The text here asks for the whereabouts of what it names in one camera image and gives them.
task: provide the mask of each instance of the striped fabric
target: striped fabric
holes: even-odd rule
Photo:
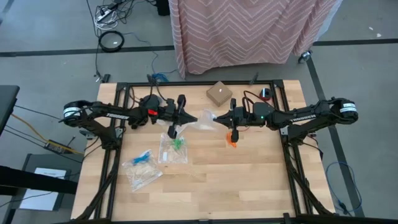
[[[169,0],[180,74],[285,63],[312,45],[336,0]]]

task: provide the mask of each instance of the wooden table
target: wooden table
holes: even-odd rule
[[[290,108],[304,107],[305,100],[300,82],[285,80],[284,85]],[[259,93],[264,87],[267,86],[228,86],[233,92],[233,97],[237,99],[238,106],[241,106],[243,90]],[[209,88],[210,86],[203,85],[161,86],[160,91],[166,98],[174,99],[177,99],[178,94],[185,94],[185,111],[196,117],[199,117],[204,109],[211,110],[217,116],[225,114],[229,109],[229,102],[216,107],[206,97]],[[115,91],[115,83],[101,84],[98,100],[112,103]],[[149,88],[134,87],[134,93],[143,97],[148,95]],[[109,118],[100,118],[98,121],[105,126],[109,125]],[[152,149],[157,158],[160,134],[166,132],[166,129],[150,123],[137,130],[127,127],[121,149],[112,220],[275,218],[282,217],[285,212],[294,217],[279,132],[265,127],[250,127],[239,134],[238,147],[233,148],[226,142],[226,127],[216,125],[220,128],[218,132],[187,128],[183,136],[188,146],[188,164],[159,164],[163,176],[134,193],[121,164],[147,149]],[[306,138],[305,142],[316,145],[315,141],[309,138]],[[327,209],[334,212],[318,151],[309,146],[300,146],[300,154],[312,192]],[[96,193],[103,157],[104,150],[98,149],[85,159],[72,218],[79,216]],[[304,212],[302,192],[298,185],[297,188]],[[104,196],[102,217],[107,201],[108,193]]]

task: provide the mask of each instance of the cart wheel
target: cart wheel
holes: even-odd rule
[[[301,54],[300,58],[298,59],[298,63],[304,63],[311,58],[312,51],[308,50]]]

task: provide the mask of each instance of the blue object in bag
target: blue object in bag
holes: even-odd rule
[[[137,164],[140,163],[140,162],[148,162],[149,157],[150,157],[150,153],[147,152],[147,153],[145,153],[145,154],[144,154],[143,156],[141,156],[141,157],[134,158],[134,159],[132,160],[132,164],[135,166],[135,165],[137,165]]]

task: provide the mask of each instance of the clear plastic bag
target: clear plastic bag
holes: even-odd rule
[[[171,139],[166,133],[160,137],[159,163],[188,163],[188,149],[183,136]]]
[[[150,149],[143,152],[139,157],[124,162],[122,166],[126,171],[133,192],[163,175],[162,171],[157,168]]]
[[[199,130],[217,131],[214,118],[217,118],[210,110],[203,110],[197,122],[188,125]]]

